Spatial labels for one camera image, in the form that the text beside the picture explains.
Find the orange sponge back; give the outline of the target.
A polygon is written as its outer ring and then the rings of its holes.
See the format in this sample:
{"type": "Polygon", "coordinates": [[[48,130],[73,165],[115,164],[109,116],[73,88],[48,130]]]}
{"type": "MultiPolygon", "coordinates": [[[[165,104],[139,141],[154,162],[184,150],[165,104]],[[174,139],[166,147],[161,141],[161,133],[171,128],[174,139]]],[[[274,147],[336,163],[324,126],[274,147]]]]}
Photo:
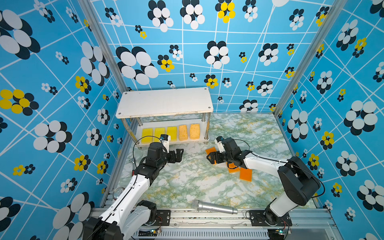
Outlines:
{"type": "Polygon", "coordinates": [[[216,148],[215,147],[212,147],[212,148],[209,148],[207,150],[205,150],[207,156],[214,156],[216,154],[216,148]]]}

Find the yellow sponge back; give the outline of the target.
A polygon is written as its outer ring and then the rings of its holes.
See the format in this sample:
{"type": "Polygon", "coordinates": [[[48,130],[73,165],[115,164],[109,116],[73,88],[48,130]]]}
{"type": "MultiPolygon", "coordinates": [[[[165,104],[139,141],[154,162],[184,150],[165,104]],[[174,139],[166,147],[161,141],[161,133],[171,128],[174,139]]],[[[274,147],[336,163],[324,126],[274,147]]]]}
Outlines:
{"type": "Polygon", "coordinates": [[[150,144],[153,142],[153,128],[142,130],[141,144],[150,144]]]}

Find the yellow sponge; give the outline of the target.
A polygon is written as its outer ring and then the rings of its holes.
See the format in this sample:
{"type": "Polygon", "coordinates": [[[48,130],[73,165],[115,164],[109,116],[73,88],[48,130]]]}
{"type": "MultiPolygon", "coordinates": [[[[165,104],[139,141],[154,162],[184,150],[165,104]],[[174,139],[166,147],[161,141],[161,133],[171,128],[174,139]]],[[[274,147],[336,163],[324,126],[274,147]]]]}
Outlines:
{"type": "Polygon", "coordinates": [[[162,135],[166,134],[166,129],[165,128],[155,128],[155,133],[154,136],[157,138],[161,138],[162,135]]]}
{"type": "Polygon", "coordinates": [[[141,144],[150,144],[153,142],[153,128],[142,130],[141,144]]]}
{"type": "Polygon", "coordinates": [[[167,135],[171,138],[170,141],[174,142],[178,139],[178,128],[177,127],[167,127],[167,135]]]}

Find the tan porous sponge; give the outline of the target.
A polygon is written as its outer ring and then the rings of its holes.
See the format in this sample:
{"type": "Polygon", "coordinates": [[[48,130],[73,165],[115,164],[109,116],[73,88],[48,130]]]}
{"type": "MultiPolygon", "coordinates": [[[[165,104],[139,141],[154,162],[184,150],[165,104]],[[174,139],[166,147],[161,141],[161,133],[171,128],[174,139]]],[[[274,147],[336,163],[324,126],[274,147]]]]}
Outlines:
{"type": "Polygon", "coordinates": [[[191,124],[190,126],[190,139],[191,140],[198,140],[200,138],[200,124],[191,124]]]}
{"type": "Polygon", "coordinates": [[[179,140],[186,141],[188,139],[188,128],[186,125],[179,126],[179,140]]]}

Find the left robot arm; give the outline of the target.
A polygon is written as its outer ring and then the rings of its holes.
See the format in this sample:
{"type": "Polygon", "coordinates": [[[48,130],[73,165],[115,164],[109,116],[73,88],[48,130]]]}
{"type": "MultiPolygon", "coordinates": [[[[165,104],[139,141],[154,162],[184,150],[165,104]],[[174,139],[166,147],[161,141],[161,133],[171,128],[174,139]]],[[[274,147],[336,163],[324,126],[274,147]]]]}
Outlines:
{"type": "Polygon", "coordinates": [[[98,218],[92,217],[85,223],[83,239],[128,240],[142,225],[153,222],[157,205],[139,199],[166,164],[182,161],[183,153],[184,149],[169,150],[168,141],[151,143],[147,156],[142,158],[120,196],[98,218]]]}

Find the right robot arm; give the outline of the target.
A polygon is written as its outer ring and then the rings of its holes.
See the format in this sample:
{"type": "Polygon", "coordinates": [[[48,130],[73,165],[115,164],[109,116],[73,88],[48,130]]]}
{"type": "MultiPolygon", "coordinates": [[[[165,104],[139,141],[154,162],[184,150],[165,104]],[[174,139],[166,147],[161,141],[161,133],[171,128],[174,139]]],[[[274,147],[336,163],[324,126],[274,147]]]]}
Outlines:
{"type": "Polygon", "coordinates": [[[219,150],[207,155],[211,164],[234,164],[238,168],[261,171],[280,179],[284,192],[268,204],[263,213],[264,221],[270,226],[277,225],[294,208],[305,206],[324,186],[298,157],[278,160],[261,156],[251,150],[241,150],[233,138],[219,136],[215,143],[219,150]]]}

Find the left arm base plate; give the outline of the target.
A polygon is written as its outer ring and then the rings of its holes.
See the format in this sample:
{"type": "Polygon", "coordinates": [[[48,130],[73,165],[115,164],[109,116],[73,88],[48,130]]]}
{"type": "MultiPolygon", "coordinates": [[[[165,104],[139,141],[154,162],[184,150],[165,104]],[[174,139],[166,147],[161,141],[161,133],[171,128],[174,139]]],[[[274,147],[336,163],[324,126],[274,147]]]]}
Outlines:
{"type": "Polygon", "coordinates": [[[153,221],[144,223],[144,226],[169,226],[171,220],[171,210],[157,210],[153,221]]]}

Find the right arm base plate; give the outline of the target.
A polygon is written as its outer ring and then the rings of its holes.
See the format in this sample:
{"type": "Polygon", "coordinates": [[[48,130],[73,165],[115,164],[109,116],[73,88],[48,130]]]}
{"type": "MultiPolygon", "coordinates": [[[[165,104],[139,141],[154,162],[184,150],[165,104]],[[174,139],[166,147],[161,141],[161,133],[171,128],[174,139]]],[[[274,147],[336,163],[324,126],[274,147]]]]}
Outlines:
{"type": "Polygon", "coordinates": [[[266,213],[264,210],[249,210],[246,211],[245,217],[251,221],[253,227],[287,228],[293,225],[289,213],[282,217],[277,217],[272,212],[266,213]]]}

